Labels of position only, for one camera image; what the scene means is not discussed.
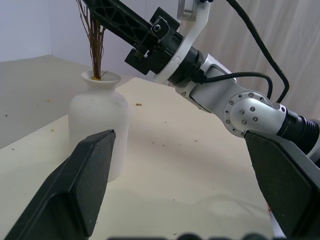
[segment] floor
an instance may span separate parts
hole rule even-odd
[[[68,113],[90,66],[50,55],[0,63],[0,149]],[[132,77],[121,76],[120,84]]]

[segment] bolt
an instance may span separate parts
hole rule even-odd
[[[159,24],[154,25],[153,30],[158,33],[161,31],[161,26]]]

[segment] white wall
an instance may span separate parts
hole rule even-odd
[[[163,8],[173,17],[177,15],[178,0],[123,0],[122,2],[147,21],[157,7]],[[89,42],[80,20],[76,1],[50,0],[50,23],[53,55],[72,62],[91,65]],[[106,31],[102,69],[141,77],[142,75],[124,62],[131,48],[132,46],[121,38]]]
[[[49,0],[0,2],[0,62],[51,54]]]

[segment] white table surface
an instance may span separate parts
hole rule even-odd
[[[171,87],[134,78],[117,91],[131,110],[126,165],[107,185],[91,240],[273,235],[243,139]],[[68,141],[66,115],[0,149],[0,239],[68,157]]]

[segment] white curtain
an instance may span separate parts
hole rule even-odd
[[[238,0],[283,72],[290,90],[282,102],[290,110],[320,119],[320,0]],[[238,14],[225,0],[214,0],[205,30],[194,47],[208,52],[232,72],[254,71],[273,80],[272,102],[283,83],[258,48]],[[267,92],[265,80],[238,79]]]

